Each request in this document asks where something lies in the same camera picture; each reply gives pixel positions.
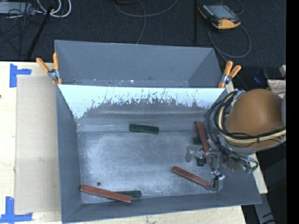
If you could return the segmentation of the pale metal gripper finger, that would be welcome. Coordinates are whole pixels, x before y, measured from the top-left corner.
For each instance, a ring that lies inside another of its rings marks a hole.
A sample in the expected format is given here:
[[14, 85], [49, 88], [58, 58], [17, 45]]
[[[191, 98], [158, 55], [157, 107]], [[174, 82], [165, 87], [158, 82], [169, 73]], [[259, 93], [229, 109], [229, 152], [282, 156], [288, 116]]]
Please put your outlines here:
[[186, 150], [189, 154], [203, 154], [203, 146], [202, 145], [189, 145], [186, 147]]
[[193, 157], [195, 157], [197, 160], [203, 159], [203, 155], [201, 155], [201, 154], [198, 154], [198, 153], [187, 153], [185, 155], [185, 161], [186, 162], [190, 162]]

